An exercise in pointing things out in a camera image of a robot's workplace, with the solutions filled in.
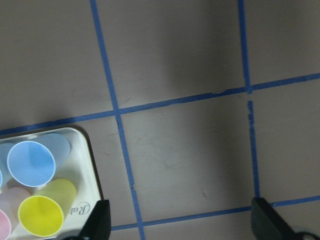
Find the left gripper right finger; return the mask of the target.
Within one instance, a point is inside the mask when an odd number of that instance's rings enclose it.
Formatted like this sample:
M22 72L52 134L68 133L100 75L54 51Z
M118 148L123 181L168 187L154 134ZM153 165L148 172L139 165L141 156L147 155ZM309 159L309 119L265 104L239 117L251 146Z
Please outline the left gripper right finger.
M320 237L307 231L294 231L264 199L251 201L251 231L257 240L318 240Z

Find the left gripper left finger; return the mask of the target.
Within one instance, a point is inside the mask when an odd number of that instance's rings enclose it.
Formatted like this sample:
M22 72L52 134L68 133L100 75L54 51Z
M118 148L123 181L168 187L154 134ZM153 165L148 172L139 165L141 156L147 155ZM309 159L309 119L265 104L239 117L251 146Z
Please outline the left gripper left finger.
M77 236L78 240L108 240L111 234L109 200L96 202L90 216Z

